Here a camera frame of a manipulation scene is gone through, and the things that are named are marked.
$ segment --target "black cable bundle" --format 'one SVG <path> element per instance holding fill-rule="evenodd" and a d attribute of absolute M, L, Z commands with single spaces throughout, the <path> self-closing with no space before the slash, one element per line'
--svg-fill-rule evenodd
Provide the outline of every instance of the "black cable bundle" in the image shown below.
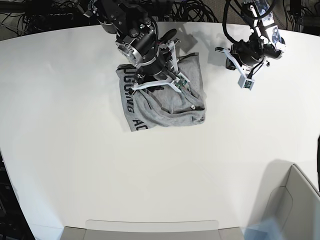
<path fill-rule="evenodd" d="M 175 22 L 219 22 L 211 8 L 202 0 L 174 2 L 173 6 L 170 17 Z"/>

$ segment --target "white tabletop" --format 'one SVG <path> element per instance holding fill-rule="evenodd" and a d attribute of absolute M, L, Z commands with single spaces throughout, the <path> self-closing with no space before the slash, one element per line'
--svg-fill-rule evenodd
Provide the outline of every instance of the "white tabletop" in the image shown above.
<path fill-rule="evenodd" d="M 200 55 L 201 125 L 130 132 L 115 73 L 127 60 L 100 26 L 0 42 L 0 148 L 34 232 L 87 220 L 246 227 L 292 163 L 316 184 L 320 38 L 281 31 L 287 52 L 249 91 L 215 52 L 231 45 L 221 24 L 159 23 L 160 36 L 174 27 L 180 55 Z"/>

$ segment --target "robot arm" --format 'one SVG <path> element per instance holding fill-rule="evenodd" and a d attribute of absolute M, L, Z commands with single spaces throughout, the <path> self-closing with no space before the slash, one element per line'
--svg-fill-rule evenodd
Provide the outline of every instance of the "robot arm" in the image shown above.
<path fill-rule="evenodd" d="M 266 0 L 251 0 L 243 5 L 240 5 L 235 0 L 241 9 L 242 19 L 251 28 L 252 34 L 247 42 L 243 40 L 236 41 L 227 32 L 226 13 L 230 2 L 231 0 L 226 1 L 222 26 L 224 34 L 233 45 L 231 49 L 217 47 L 215 50 L 223 52 L 227 56 L 225 65 L 227 69 L 238 69 L 240 72 L 238 81 L 240 87 L 251 90 L 255 83 L 253 76 L 258 74 L 264 66 L 268 67 L 270 65 L 268 58 L 281 58 L 286 50 L 286 45 L 284 39 L 280 36 L 278 26 L 275 24 L 271 12 L 275 5 L 275 0 L 271 7 L 269 7 Z"/>
<path fill-rule="evenodd" d="M 159 90 L 163 85 L 181 92 L 189 82 L 178 69 L 175 46 L 179 40 L 171 40 L 176 29 L 158 39 L 157 23 L 141 6 L 127 0 L 91 0 L 87 9 L 87 17 L 96 15 L 106 32 L 116 34 L 118 50 L 137 68 L 132 94 L 145 88 Z"/>

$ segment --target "white table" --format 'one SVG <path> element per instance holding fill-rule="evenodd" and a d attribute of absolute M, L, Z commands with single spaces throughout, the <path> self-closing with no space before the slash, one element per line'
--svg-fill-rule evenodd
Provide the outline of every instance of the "white table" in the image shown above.
<path fill-rule="evenodd" d="M 127 61 L 100 26 L 0 42 L 0 148 L 36 237 L 87 220 L 245 227 L 292 163 L 317 184 L 320 38 L 281 31 L 287 52 L 249 91 L 215 52 L 231 45 L 221 24 L 159 23 L 161 34 L 173 27 L 181 48 L 200 54 L 202 125 L 130 132 L 115 73 Z"/>

